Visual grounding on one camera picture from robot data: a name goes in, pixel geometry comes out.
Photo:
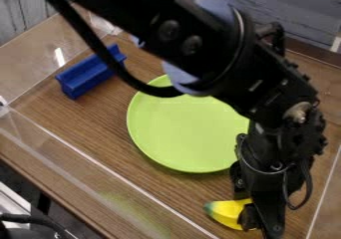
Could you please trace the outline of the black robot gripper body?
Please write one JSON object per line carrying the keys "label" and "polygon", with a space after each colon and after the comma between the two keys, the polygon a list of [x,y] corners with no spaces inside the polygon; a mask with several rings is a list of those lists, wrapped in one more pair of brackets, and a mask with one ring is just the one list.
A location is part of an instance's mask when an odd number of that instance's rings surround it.
{"label": "black robot gripper body", "polygon": [[322,112],[308,102],[298,103],[282,116],[278,127],[260,122],[249,124],[248,133],[237,137],[233,164],[242,180],[241,188],[254,203],[266,198],[290,202],[290,195],[306,186],[302,202],[312,196],[312,165],[324,153],[326,120]]}

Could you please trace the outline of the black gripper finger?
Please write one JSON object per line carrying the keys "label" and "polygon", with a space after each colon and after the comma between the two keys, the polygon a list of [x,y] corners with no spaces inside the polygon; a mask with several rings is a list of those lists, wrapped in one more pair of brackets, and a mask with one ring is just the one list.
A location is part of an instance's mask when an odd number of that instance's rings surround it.
{"label": "black gripper finger", "polygon": [[261,192],[252,195],[252,220],[262,231],[264,239],[282,239],[285,207],[278,193]]}
{"label": "black gripper finger", "polygon": [[253,203],[249,203],[243,206],[238,215],[237,223],[241,225],[241,229],[243,231],[260,228],[257,209]]}

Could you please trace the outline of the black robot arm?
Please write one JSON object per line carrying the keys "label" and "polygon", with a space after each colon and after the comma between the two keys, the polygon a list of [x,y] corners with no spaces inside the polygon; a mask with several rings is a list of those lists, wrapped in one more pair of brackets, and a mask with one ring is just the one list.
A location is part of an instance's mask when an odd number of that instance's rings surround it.
{"label": "black robot arm", "polygon": [[[298,189],[313,188],[312,165],[328,144],[318,92],[285,56],[285,30],[258,26],[230,0],[47,0],[88,47],[138,91],[159,97],[213,97],[250,120],[237,137],[231,181],[249,198],[237,215],[243,230],[282,239],[285,212]],[[169,62],[170,85],[137,79],[79,15],[84,7]]]}

